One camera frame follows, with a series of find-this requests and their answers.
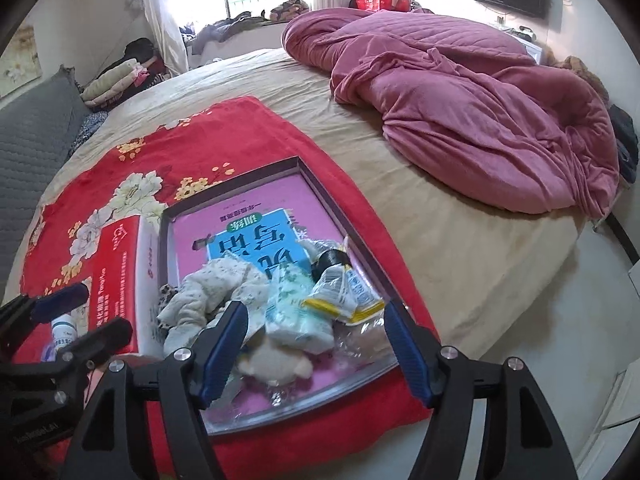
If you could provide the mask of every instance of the beige bed sheet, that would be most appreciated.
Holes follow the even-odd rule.
[[[244,95],[255,96],[295,124],[349,174],[402,253],[443,342],[471,358],[488,350],[529,307],[558,272],[584,225],[576,210],[512,214],[453,192],[389,146],[375,110],[337,105],[328,77],[283,50],[217,62],[126,101],[58,172],[40,203],[53,202],[113,146],[213,102]],[[26,246],[27,237],[5,300],[19,292]]]

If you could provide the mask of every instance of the white floor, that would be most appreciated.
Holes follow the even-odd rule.
[[[618,371],[640,358],[640,299],[631,264],[606,226],[587,225],[556,279],[504,334],[486,361],[523,358],[556,414],[574,457],[590,435]],[[407,478],[427,422],[398,428],[370,449],[280,480]],[[474,407],[461,480],[476,476],[484,401]]]

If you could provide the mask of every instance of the red floral blanket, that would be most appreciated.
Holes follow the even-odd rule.
[[[143,214],[158,222],[162,210],[178,200],[295,155],[309,165],[383,262],[418,322],[435,331],[399,251],[353,181],[311,139],[249,97],[160,126],[143,139],[113,148],[79,175],[41,214],[31,235],[22,291],[50,294],[79,281],[90,287],[100,229],[111,219]],[[20,348],[17,360],[39,361],[49,341],[49,327],[40,326]],[[159,406],[150,404],[148,415],[159,470],[171,473]],[[216,438],[212,444],[230,480],[267,479],[358,452],[385,431],[427,416],[396,368],[322,408],[258,430]],[[65,447],[56,448],[55,458],[62,459]]]

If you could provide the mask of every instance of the red tissue box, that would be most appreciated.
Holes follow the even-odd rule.
[[[391,10],[392,0],[356,0],[360,10]]]
[[[116,316],[123,317],[131,323],[133,336],[118,354],[163,358],[156,321],[158,235],[149,222],[130,216],[102,228],[91,289],[89,330]]]

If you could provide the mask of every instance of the red bag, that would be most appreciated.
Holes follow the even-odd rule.
[[[360,10],[391,10],[392,0],[356,0]]]

